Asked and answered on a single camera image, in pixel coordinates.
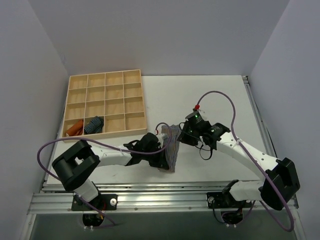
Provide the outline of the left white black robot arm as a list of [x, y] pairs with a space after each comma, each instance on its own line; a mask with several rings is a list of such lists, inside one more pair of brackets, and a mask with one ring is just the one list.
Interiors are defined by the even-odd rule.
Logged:
[[167, 170], [164, 142], [167, 134], [145, 134], [140, 140], [133, 140], [118, 147], [92, 146], [86, 140], [79, 140], [53, 163], [59, 180], [66, 191], [74, 192], [83, 199], [90, 210], [100, 206], [100, 192], [89, 180], [92, 172], [104, 166], [133, 166], [147, 161], [151, 167]]

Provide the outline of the striped grey underwear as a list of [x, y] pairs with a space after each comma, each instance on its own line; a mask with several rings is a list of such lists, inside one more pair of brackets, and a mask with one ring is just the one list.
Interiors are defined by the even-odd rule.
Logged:
[[165, 157], [168, 164], [168, 170], [174, 173], [176, 171], [175, 168], [180, 147], [178, 138], [182, 131], [178, 125], [163, 124], [161, 126], [161, 133], [167, 135], [167, 138], [164, 140], [164, 145], [167, 145], [167, 148], [165, 149]]

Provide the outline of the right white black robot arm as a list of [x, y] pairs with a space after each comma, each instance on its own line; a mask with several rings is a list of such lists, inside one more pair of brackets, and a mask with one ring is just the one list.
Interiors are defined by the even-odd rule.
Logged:
[[187, 115], [178, 141], [197, 146], [208, 146], [210, 152], [218, 151], [235, 159], [251, 170], [259, 179], [234, 180], [223, 190], [222, 200], [227, 206], [242, 201], [263, 201], [280, 211], [300, 189], [296, 166], [289, 158], [280, 160], [270, 156], [245, 141], [233, 136], [221, 123], [210, 124], [199, 111]]

